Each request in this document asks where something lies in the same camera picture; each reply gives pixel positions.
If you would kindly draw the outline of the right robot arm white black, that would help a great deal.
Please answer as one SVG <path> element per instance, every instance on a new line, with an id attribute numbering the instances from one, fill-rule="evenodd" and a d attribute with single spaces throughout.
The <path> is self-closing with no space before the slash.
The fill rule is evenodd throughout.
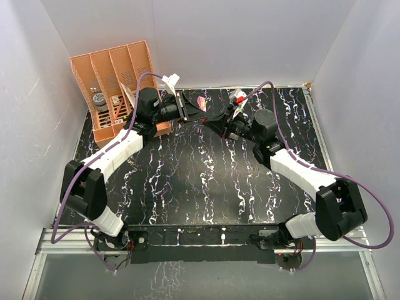
<path id="1" fill-rule="evenodd" d="M 234 105 L 219 116 L 207 118 L 204 126 L 221 138 L 244 138 L 254 143 L 257 162 L 289 179 L 315 202 L 315 211 L 290 217 L 274 235 L 286 248 L 293 248 L 306 236 L 324 236 L 336 241 L 364 224 L 368 215 L 357 185 L 339 176 L 307 166 L 287 150 L 278 138 L 275 115 L 267 109 L 256 111 L 252 120 Z"/>

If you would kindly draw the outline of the pink strap keyring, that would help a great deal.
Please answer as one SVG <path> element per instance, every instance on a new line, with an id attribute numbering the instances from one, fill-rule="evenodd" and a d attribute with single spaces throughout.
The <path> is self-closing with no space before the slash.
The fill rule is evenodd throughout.
<path id="1" fill-rule="evenodd" d="M 199 108 L 206 112 L 207 111 L 207 101 L 206 98 L 202 97 L 202 96 L 198 96 L 197 97 L 197 104 L 199 106 Z"/>

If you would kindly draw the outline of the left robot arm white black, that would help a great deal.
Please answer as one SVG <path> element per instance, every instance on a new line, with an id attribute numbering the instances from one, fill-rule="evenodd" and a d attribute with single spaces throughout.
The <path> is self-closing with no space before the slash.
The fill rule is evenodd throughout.
<path id="1" fill-rule="evenodd" d="M 134 110 L 119 134 L 92 156 L 66 165 L 60 208 L 69 208 L 88 220 L 95 228 L 95 236 L 108 246 L 125 248 L 129 242 L 128 227 L 108 206 L 109 177 L 156 135 L 159 123 L 175 119 L 188 123 L 205 117 L 205 111 L 183 94 L 166 94 L 161 99 L 156 89 L 141 89 L 134 100 Z"/>

